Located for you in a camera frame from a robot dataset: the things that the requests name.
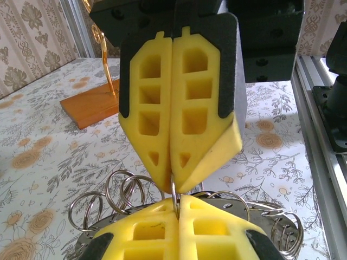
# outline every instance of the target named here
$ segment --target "table surface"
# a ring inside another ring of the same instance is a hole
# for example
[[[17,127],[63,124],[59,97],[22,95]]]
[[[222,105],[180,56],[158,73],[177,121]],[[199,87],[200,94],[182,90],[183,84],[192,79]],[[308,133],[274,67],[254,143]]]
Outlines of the table surface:
[[[109,64],[116,79],[119,60]],[[59,104],[103,83],[101,60],[80,58],[0,101],[0,259],[64,258],[80,235],[67,218],[77,196],[102,191],[118,169],[148,175],[117,115],[79,130]],[[248,84],[247,96],[244,148],[204,189],[283,205],[304,225],[299,259],[330,259],[291,83]],[[115,200],[120,182],[110,184]],[[159,197],[151,188],[147,202]],[[78,224],[85,207],[76,206]]]

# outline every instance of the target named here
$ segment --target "square cutout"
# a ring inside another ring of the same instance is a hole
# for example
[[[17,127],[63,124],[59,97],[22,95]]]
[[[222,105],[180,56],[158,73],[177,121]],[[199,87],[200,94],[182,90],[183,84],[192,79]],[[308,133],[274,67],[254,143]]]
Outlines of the square cutout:
[[[217,219],[195,219],[193,226],[195,235],[227,236],[230,234],[226,223]]]
[[[241,260],[235,244],[232,243],[196,243],[196,252],[198,260],[211,260],[211,259],[232,259]]]
[[[187,81],[187,99],[210,99],[212,96],[212,79]]]
[[[156,240],[164,238],[165,222],[140,222],[134,228],[133,240]]]
[[[140,112],[139,131],[143,135],[158,135],[160,123],[159,112]]]
[[[191,48],[183,54],[183,73],[207,70],[208,58],[200,48]]]
[[[140,66],[141,79],[159,78],[161,75],[161,56],[150,55],[146,57]]]
[[[203,134],[207,127],[207,108],[191,108],[182,112],[183,134]]]
[[[124,251],[124,260],[163,260],[164,249],[129,248]]]
[[[160,104],[160,86],[141,86],[139,97],[140,104]]]

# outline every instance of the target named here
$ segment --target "triangular cutout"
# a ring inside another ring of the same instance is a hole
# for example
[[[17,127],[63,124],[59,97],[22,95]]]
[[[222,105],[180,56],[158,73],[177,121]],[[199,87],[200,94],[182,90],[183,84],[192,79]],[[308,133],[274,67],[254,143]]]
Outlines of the triangular cutout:
[[[159,153],[158,152],[149,152],[149,156],[155,166],[158,166],[159,163]]]
[[[189,159],[190,159],[190,153],[181,153],[179,155],[179,162],[181,163],[182,168],[185,168]]]

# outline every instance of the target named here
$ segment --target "wooden base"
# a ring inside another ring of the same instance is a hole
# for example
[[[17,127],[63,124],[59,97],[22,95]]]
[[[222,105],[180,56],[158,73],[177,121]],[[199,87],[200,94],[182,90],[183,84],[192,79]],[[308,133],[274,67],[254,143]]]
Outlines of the wooden base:
[[[113,81],[116,93],[119,93],[119,80]],[[78,95],[60,101],[60,105],[79,129],[86,128],[119,112],[118,94],[110,92],[108,84],[93,88]]]

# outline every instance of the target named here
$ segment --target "yellow foam gripper pad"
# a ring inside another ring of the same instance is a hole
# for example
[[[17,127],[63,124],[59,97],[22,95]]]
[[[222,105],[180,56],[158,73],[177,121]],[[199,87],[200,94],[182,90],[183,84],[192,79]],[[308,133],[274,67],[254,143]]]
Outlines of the yellow foam gripper pad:
[[[113,235],[98,260],[259,260],[246,230],[265,235],[244,219],[182,196],[179,221],[166,199],[103,228],[93,240]]]
[[[171,173],[177,192],[186,193],[242,148],[245,85],[241,80],[235,86],[240,93],[235,109],[220,117],[220,60],[213,44],[184,27],[173,41],[158,32],[130,62],[130,109],[119,121],[153,181],[167,193]]]

